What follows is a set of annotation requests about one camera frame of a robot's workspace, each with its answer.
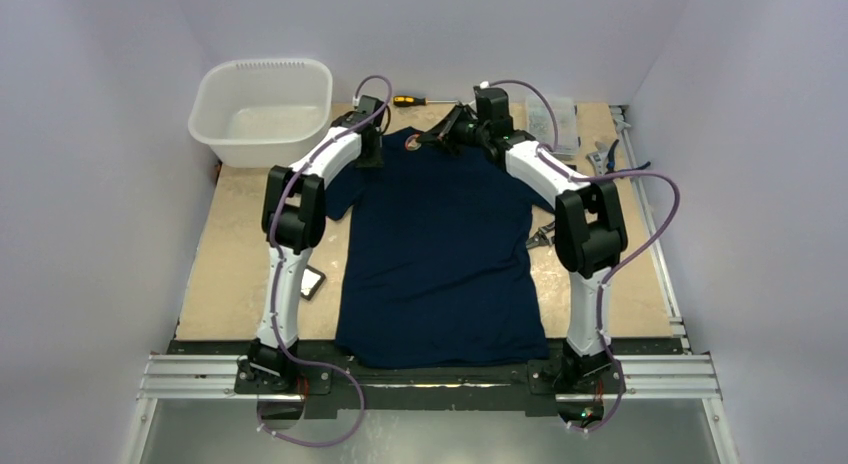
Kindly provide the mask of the round orange brooch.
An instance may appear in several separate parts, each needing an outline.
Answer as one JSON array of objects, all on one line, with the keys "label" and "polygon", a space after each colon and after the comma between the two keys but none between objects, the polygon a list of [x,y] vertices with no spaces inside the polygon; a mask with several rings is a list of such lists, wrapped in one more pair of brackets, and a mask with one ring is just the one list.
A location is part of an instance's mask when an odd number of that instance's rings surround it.
[{"label": "round orange brooch", "polygon": [[404,142],[404,148],[410,152],[419,150],[421,148],[421,143],[418,141],[419,137],[419,134],[409,136]]}]

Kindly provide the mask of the navy blue t-shirt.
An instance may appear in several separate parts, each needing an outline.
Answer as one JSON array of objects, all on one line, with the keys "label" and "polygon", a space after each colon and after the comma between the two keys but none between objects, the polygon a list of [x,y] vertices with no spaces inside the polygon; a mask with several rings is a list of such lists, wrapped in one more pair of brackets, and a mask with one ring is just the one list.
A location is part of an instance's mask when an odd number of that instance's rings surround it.
[{"label": "navy blue t-shirt", "polygon": [[327,190],[328,217],[350,221],[336,344],[385,369],[546,358],[526,242],[547,201],[478,148],[410,150],[413,135]]}]

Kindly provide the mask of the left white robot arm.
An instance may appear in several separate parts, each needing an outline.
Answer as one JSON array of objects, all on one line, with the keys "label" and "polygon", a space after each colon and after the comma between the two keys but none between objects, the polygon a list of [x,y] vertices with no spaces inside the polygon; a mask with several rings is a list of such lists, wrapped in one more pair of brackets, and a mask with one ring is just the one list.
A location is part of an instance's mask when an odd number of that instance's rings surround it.
[{"label": "left white robot arm", "polygon": [[326,227],[326,188],[351,163],[382,164],[382,121],[387,103],[360,97],[336,119],[326,136],[288,167],[267,176],[262,230],[269,245],[269,280],[263,316],[248,350],[244,370],[272,392],[292,389],[298,379],[295,356],[301,283]]}]

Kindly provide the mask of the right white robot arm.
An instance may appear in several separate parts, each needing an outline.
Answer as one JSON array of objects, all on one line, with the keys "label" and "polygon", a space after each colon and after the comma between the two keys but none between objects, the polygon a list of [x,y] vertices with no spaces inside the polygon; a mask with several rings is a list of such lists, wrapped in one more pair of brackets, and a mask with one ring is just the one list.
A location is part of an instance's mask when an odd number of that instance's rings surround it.
[{"label": "right white robot arm", "polygon": [[558,378],[569,388],[584,391],[612,363],[605,325],[607,288],[628,246],[617,187],[594,182],[558,162],[548,146],[518,129],[504,89],[479,85],[474,97],[474,105],[456,104],[416,140],[450,152],[479,148],[489,162],[553,207],[554,247],[569,273],[571,292]]}]

